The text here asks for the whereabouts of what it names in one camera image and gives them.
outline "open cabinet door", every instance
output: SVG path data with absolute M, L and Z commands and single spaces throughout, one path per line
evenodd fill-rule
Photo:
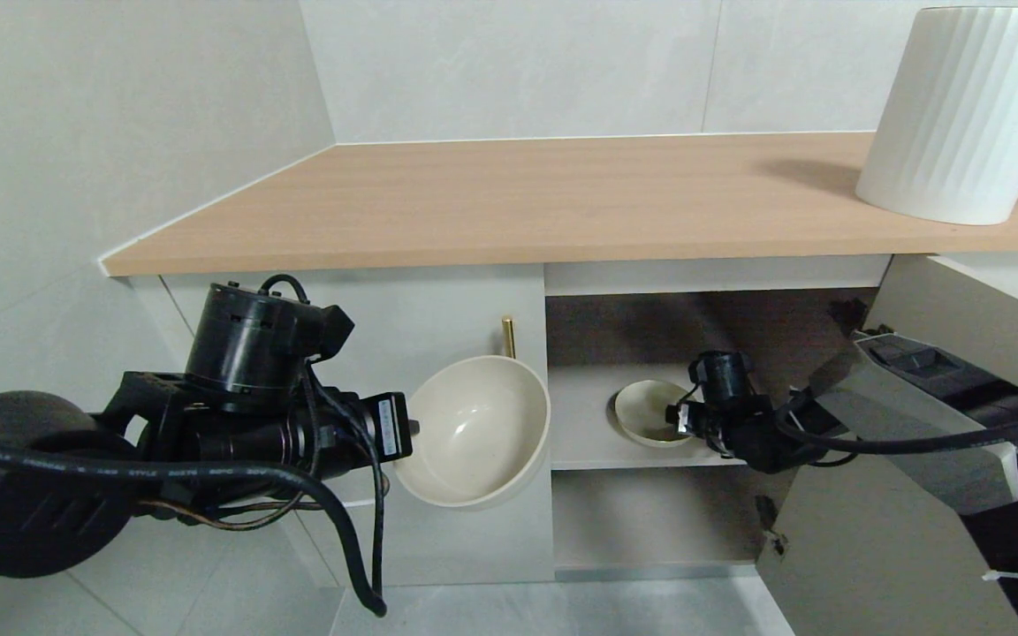
M 867 327 L 886 324 L 1018 385 L 1014 278 L 949 257 L 898 256 Z M 888 460 L 805 466 L 756 569 L 800 635 L 1018 633 L 1018 617 L 959 517 Z

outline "label sticker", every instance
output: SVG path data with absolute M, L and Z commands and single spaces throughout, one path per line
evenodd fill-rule
M 379 403 L 379 431 L 380 435 L 384 436 L 384 455 L 399 455 L 396 442 L 399 438 L 399 430 L 395 426 L 395 416 L 392 415 L 390 399 Z

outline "cabinet door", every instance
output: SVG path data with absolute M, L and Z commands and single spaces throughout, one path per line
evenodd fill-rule
M 512 314 L 517 355 L 546 379 L 545 277 L 542 266 L 376 271 L 302 271 L 315 304 L 339 304 L 356 324 L 337 357 L 316 366 L 326 385 L 373 395 L 412 394 L 458 359 L 501 352 L 501 319 Z M 258 286 L 264 275 L 222 274 L 166 279 L 190 327 L 197 325 L 207 285 L 226 279 Z M 480 512 L 448 511 L 412 497 L 392 476 L 385 501 L 387 585 L 504 583 L 553 579 L 553 492 L 550 463 L 524 490 Z M 345 502 L 372 498 L 372 472 L 328 484 Z M 372 545 L 372 507 L 352 508 L 360 547 Z M 320 512 L 299 518 L 332 575 L 347 584 L 343 553 Z
M 894 257 L 866 324 L 1018 385 L 1015 269 Z M 756 569 L 797 633 L 1018 633 L 959 517 L 885 459 L 800 468 L 775 530 L 787 550 L 765 546 Z

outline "bowl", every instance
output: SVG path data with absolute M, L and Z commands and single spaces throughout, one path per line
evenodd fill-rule
M 689 442 L 667 422 L 667 406 L 686 395 L 684 388 L 663 380 L 642 380 L 615 395 L 615 419 L 626 437 L 652 448 L 672 448 Z
M 418 421 L 399 482 L 444 508 L 484 510 L 506 502 L 541 466 L 549 439 L 549 391 L 524 363 L 501 355 L 438 371 L 407 401 Z

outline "white wall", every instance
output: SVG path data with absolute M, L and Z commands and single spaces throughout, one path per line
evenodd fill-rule
M 169 307 L 98 254 L 329 144 L 295 1 L 0 3 L 0 391 L 98 410 L 121 371 L 181 367 Z M 299 557 L 277 527 L 134 519 L 71 571 L 0 579 L 0 635 L 326 633 L 340 591 Z
M 342 143 L 873 129 L 951 3 L 300 0 Z

